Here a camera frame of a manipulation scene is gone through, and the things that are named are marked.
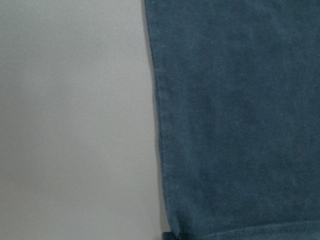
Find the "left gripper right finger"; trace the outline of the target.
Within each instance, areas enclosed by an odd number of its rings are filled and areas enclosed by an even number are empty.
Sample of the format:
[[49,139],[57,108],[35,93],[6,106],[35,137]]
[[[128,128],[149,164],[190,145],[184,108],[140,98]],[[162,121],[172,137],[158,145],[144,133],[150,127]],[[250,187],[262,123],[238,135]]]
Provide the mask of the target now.
[[188,234],[185,232],[182,232],[178,236],[178,240],[188,240]]

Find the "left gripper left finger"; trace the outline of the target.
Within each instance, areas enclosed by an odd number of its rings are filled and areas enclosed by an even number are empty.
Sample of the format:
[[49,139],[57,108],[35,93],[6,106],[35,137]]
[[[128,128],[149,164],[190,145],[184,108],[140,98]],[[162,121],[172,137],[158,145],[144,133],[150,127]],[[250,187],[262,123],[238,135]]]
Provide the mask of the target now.
[[162,240],[174,240],[174,234],[172,232],[163,232],[161,235]]

